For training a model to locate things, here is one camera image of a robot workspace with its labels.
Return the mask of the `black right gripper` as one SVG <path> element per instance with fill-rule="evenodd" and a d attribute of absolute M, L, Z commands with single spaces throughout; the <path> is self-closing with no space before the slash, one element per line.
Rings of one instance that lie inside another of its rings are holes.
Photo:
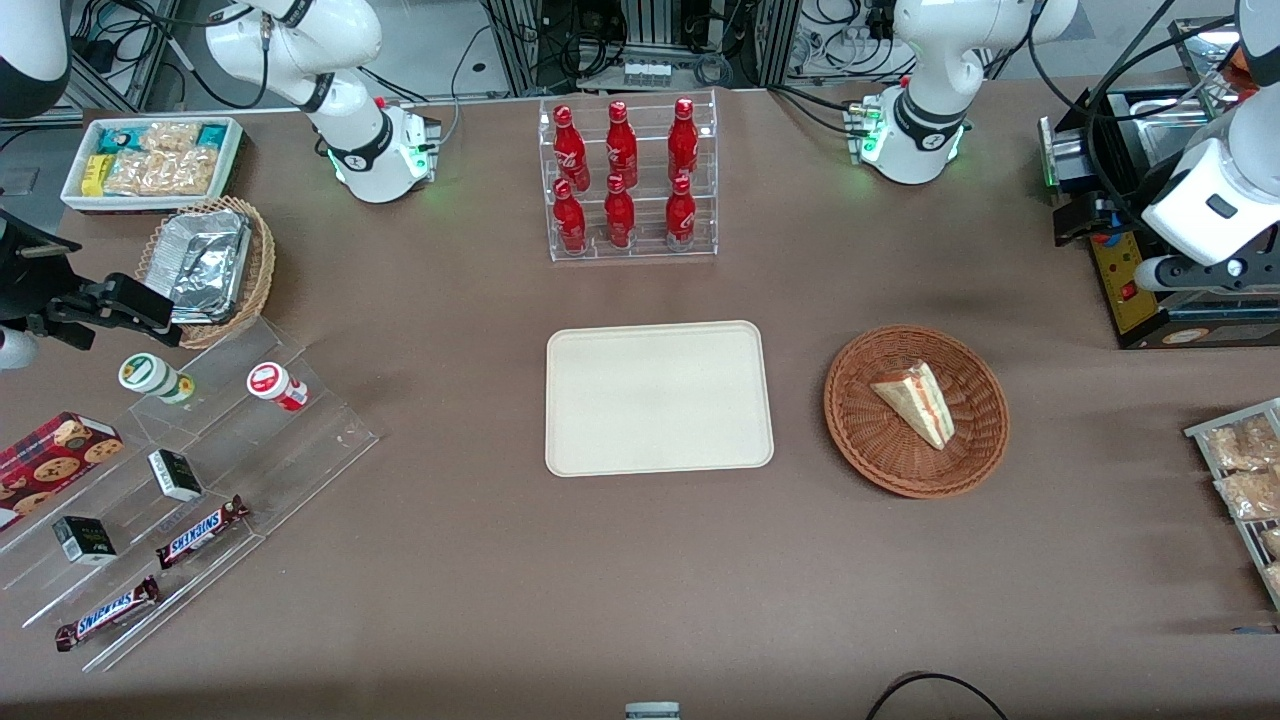
<path fill-rule="evenodd" d="M 182 329 L 172 320 L 173 301 L 123 273 L 88 284 L 88 296 L 64 296 L 81 290 L 81 279 L 67 256 L 81 245 L 61 240 L 1 211 L 1 324 L 6 331 L 31 332 L 79 351 L 93 347 L 93 323 L 146 334 L 166 347 L 179 347 Z"/>

